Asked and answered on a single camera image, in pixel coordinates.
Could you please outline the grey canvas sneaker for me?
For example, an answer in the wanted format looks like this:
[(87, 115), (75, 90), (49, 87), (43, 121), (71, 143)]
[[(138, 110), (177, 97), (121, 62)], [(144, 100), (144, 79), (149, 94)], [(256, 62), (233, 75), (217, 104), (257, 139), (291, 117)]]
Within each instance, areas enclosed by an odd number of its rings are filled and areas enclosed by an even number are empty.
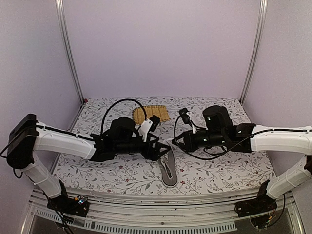
[(161, 180), (164, 186), (172, 188), (177, 185), (177, 173), (175, 157), (172, 150), (168, 152), (166, 157), (161, 157), (158, 160), (161, 171)]

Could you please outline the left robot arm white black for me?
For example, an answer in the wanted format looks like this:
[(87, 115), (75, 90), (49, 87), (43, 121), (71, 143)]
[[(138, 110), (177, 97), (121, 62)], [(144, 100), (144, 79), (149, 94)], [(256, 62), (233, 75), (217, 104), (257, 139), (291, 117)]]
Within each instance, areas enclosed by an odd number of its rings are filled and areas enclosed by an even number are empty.
[(126, 154), (141, 154), (147, 160), (158, 161), (171, 150), (153, 135), (158, 124), (156, 116), (146, 119), (139, 127), (132, 119), (120, 117), (99, 135), (81, 135), (48, 126), (39, 122), (36, 115), (28, 114), (11, 131), (0, 156), (39, 186), (61, 211), (67, 212), (73, 206), (71, 198), (64, 185), (39, 160), (36, 151), (74, 155), (93, 162), (105, 162)]

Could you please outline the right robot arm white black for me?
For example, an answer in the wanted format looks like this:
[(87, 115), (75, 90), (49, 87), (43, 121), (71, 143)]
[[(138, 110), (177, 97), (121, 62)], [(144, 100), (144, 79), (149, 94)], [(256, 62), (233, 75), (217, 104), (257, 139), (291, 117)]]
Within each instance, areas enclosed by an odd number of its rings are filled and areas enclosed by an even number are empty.
[(228, 110), (223, 106), (210, 106), (202, 112), (206, 127), (196, 124), (186, 108), (179, 111), (179, 118), (191, 130), (174, 135), (172, 143), (188, 155), (200, 148), (225, 147), (226, 150), (211, 155), (217, 159), (229, 151), (252, 153), (281, 151), (301, 153), (303, 157), (280, 176), (264, 182), (252, 202), (255, 212), (261, 213), (284, 193), (312, 177), (312, 128), (267, 127), (254, 123), (233, 125)]

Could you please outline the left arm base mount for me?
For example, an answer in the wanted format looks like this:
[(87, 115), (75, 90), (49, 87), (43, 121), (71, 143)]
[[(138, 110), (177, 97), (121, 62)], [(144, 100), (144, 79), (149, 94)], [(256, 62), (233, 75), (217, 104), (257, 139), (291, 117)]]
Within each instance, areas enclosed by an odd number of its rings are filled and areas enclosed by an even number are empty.
[(90, 203), (81, 199), (69, 198), (60, 195), (55, 198), (48, 198), (47, 208), (65, 213), (68, 215), (75, 215), (86, 217), (89, 211)]

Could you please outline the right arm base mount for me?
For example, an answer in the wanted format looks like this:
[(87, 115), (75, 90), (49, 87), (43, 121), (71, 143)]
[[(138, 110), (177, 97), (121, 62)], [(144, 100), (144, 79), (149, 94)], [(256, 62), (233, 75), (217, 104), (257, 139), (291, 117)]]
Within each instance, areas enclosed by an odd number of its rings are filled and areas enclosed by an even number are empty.
[(235, 203), (234, 211), (238, 214), (238, 217), (246, 217), (272, 211), (276, 208), (277, 203), (275, 199), (271, 199), (267, 195), (260, 195), (254, 199)]

